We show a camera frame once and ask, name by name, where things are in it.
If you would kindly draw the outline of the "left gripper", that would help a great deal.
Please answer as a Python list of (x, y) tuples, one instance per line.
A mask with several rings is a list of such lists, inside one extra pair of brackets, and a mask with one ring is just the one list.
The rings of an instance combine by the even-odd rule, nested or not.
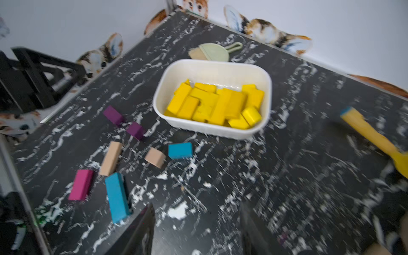
[(17, 60), (1, 52), (1, 113), (50, 108), (85, 81), (86, 70), (80, 64), (24, 47), (12, 51)]

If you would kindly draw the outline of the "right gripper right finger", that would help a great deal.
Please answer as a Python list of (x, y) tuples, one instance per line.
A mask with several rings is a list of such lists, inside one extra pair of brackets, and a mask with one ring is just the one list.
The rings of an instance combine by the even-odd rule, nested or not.
[(241, 204), (239, 220), (244, 255), (285, 255), (277, 237), (256, 214), (252, 204)]

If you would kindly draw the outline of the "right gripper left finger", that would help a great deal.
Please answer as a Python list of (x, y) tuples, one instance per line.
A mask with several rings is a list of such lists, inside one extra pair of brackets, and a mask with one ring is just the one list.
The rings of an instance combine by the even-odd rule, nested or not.
[(151, 255), (155, 224), (155, 208), (148, 204), (105, 254)]

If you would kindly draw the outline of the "white plastic tray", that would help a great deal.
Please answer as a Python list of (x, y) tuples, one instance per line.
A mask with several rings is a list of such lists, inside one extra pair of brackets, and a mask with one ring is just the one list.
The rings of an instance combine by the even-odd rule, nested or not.
[(272, 88), (256, 65), (181, 59), (164, 71), (153, 107), (174, 128), (244, 140), (269, 121)]

